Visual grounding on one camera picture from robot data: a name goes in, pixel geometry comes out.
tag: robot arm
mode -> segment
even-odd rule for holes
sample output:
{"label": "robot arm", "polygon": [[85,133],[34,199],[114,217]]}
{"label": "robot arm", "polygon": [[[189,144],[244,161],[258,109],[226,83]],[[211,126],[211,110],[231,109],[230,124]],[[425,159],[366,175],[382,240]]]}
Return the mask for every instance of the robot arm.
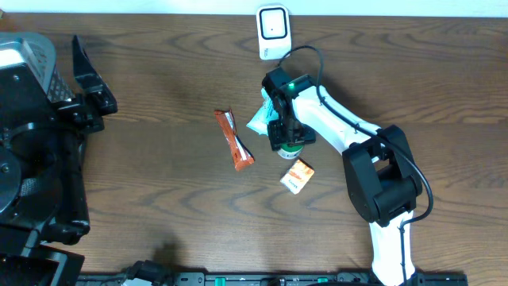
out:
{"label": "robot arm", "polygon": [[[321,96],[337,112],[346,118],[360,125],[362,128],[377,133],[379,126],[368,123],[354,115],[351,111],[335,101],[320,86]],[[304,125],[317,131],[327,140],[340,154],[342,154],[351,144],[362,143],[370,139],[368,135],[357,132],[348,123],[344,122],[319,101],[316,89],[307,88],[299,93],[299,96],[293,99],[293,111],[296,118]],[[375,163],[379,158],[372,158]],[[398,227],[402,220],[408,220],[413,217],[413,211],[404,212],[390,220],[386,227],[381,227],[377,222],[369,223],[371,228],[372,248],[374,250],[374,261],[372,270],[377,278],[385,285],[400,285],[403,282],[401,271],[401,242]],[[410,254],[410,226],[405,226],[405,246],[406,251],[406,276],[411,277],[414,273],[414,266],[411,263]]]}
{"label": "robot arm", "polygon": [[[413,217],[421,182],[403,160],[398,160],[384,145],[334,115],[321,104],[314,80],[304,75],[292,80],[282,68],[267,73],[263,81],[280,119],[270,122],[268,136],[274,150],[281,145],[304,145],[314,142],[318,131],[342,156],[348,194],[360,216],[370,223],[374,261],[372,271],[385,285],[400,285],[402,274],[402,221]],[[404,133],[396,126],[381,129],[355,116],[335,101],[323,86],[322,98],[349,121],[397,144],[411,157]],[[374,163],[389,160],[389,165],[376,171]],[[405,271],[411,277],[415,268],[410,258],[410,226],[404,227]]]}

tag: wood grain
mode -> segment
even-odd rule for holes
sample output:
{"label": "wood grain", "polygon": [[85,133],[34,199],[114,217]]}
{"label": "wood grain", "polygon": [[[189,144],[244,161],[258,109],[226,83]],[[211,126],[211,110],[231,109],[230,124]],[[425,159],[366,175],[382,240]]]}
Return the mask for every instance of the wood grain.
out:
{"label": "wood grain", "polygon": [[[508,284],[508,21],[293,17],[294,46],[325,54],[325,85],[359,116],[399,125],[433,186],[412,226],[425,271]],[[71,35],[118,100],[90,137],[85,177],[92,230],[74,246],[85,271],[136,260],[209,271],[368,268],[371,242],[345,193],[340,155],[322,138],[302,158],[316,174],[299,195],[279,184],[290,162],[245,127],[274,67],[258,57],[253,17],[7,14],[1,31],[36,31],[71,78]],[[294,74],[315,72],[310,52]],[[236,172],[214,109],[231,106],[256,158]],[[425,209],[426,197],[417,211]]]}

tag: small snack package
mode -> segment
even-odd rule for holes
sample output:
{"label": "small snack package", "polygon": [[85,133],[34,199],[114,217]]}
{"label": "small snack package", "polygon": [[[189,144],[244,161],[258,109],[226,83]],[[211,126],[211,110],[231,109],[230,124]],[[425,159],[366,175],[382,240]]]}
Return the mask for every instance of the small snack package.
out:
{"label": "small snack package", "polygon": [[235,169],[241,171],[243,168],[254,163],[254,157],[252,157],[251,153],[238,140],[237,126],[235,125],[231,109],[228,111],[215,110],[215,118],[219,122],[225,139],[229,143]]}
{"label": "small snack package", "polygon": [[280,183],[286,186],[293,194],[298,194],[303,186],[307,184],[314,170],[305,164],[302,160],[295,161],[293,166],[287,171],[286,175],[280,179]]}

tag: white device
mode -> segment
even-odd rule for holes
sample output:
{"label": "white device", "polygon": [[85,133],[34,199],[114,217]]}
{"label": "white device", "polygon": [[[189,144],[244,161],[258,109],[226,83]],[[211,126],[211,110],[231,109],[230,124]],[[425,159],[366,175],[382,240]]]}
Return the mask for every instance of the white device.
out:
{"label": "white device", "polygon": [[291,50],[289,12],[282,5],[263,6],[257,10],[257,36],[262,60],[281,59]]}
{"label": "white device", "polygon": [[[325,87],[320,86],[319,88],[323,99],[335,111],[363,129],[374,134],[377,133],[379,126],[357,117],[335,101]],[[314,86],[299,92],[298,97],[292,99],[292,103],[295,117],[302,124],[308,125],[320,133],[340,154],[349,148],[352,143],[361,143],[370,138],[368,135],[357,132],[355,128],[332,114],[327,107],[322,105]],[[401,238],[398,227],[402,221],[411,218],[413,218],[413,211],[404,212],[393,218],[386,227],[381,227],[376,222],[370,223],[372,248],[374,249],[372,271],[384,285],[400,285],[404,282],[401,271]],[[411,262],[410,226],[405,225],[404,230],[406,276],[411,277],[415,272],[415,268]]]}

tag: teal object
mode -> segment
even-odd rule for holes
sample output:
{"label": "teal object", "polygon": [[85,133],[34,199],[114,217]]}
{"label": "teal object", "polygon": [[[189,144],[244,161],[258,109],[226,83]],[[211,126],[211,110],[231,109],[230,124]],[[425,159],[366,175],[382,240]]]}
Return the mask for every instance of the teal object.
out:
{"label": "teal object", "polygon": [[225,278],[215,278],[215,286],[225,286]]}

